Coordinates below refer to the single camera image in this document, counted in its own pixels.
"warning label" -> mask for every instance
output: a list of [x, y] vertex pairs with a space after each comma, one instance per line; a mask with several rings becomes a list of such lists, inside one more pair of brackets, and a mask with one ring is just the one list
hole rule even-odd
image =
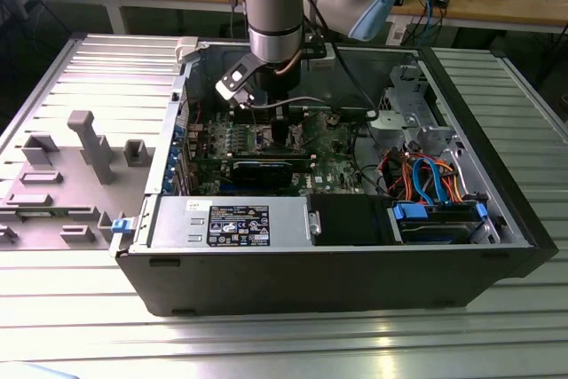
[[270, 246], [268, 206], [211, 206], [207, 244], [214, 248]]

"wire bundle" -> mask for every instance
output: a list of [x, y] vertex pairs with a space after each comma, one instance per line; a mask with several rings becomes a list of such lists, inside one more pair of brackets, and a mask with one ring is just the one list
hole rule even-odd
[[[438, 7], [440, 12], [440, 18], [434, 24], [431, 24], [434, 8], [432, 7], [430, 0], [419, 0], [419, 2], [424, 7], [424, 12], [422, 13], [420, 19], [418, 19], [416, 27], [413, 30], [408, 31], [407, 38], [402, 42], [403, 45], [407, 44], [411, 38], [412, 38], [412, 43], [414, 43], [416, 39], [418, 39], [418, 43], [416, 44], [417, 46], [421, 46], [426, 39], [429, 39], [431, 37], [435, 37], [434, 39], [435, 43], [438, 40], [440, 32], [442, 31], [442, 27], [444, 25], [444, 18], [446, 17], [446, 9]], [[418, 26], [420, 26], [424, 17], [427, 17], [426, 26], [422, 31], [417, 31]]]
[[[427, 190], [433, 183], [439, 201], [463, 201], [458, 186], [457, 171], [446, 162], [426, 154], [411, 153], [406, 155], [404, 153], [387, 152], [378, 167], [381, 173], [383, 173], [383, 168], [388, 160], [400, 162], [401, 169], [401, 177], [387, 189], [388, 195], [399, 200], [417, 201], [432, 205], [434, 201], [427, 194]], [[420, 183], [421, 171], [431, 173], [424, 186], [421, 186]], [[401, 184], [404, 185], [404, 189], [399, 194], [394, 194]]]

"metal bracket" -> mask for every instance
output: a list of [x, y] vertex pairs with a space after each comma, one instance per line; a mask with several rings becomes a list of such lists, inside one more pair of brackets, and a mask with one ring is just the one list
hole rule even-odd
[[451, 128], [425, 127], [418, 130], [416, 141], [426, 153], [440, 156], [447, 149], [455, 136], [455, 130]]
[[321, 234], [320, 213], [317, 210], [308, 214], [308, 226], [310, 227], [310, 234], [314, 237]]
[[200, 48], [197, 47], [197, 42], [197, 37], [181, 37], [177, 41], [175, 53], [178, 64], [185, 64], [186, 62], [189, 62], [186, 57], [196, 51], [199, 51]]
[[217, 82], [215, 89], [225, 101], [231, 102], [240, 93], [240, 89], [247, 80], [260, 67], [265, 65], [266, 63], [258, 59], [253, 53], [247, 53], [229, 68], [229, 71]]

